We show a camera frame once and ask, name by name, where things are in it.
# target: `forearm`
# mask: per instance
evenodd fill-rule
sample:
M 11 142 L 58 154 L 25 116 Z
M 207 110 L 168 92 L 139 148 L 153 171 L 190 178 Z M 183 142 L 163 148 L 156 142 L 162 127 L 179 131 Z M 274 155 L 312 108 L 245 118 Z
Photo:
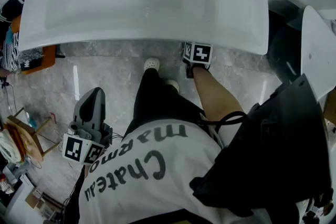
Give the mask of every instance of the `forearm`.
M 237 99 L 209 72 L 200 67 L 193 69 L 194 80 L 204 113 L 210 121 L 220 121 L 226 115 L 243 111 Z

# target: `shoe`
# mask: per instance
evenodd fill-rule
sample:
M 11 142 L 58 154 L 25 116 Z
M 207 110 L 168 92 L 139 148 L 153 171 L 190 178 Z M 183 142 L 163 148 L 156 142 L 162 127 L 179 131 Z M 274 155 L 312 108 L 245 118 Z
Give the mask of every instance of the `shoe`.
M 179 87 L 178 83 L 175 80 L 168 79 L 168 80 L 166 80 L 164 82 L 164 84 L 165 85 L 171 85 L 171 86 L 173 86 L 177 90 L 177 92 L 180 91 L 180 87 Z
M 158 60 L 158 58 L 148 58 L 143 67 L 143 71 L 145 72 L 149 68 L 154 68 L 156 71 L 159 71 L 160 60 Z

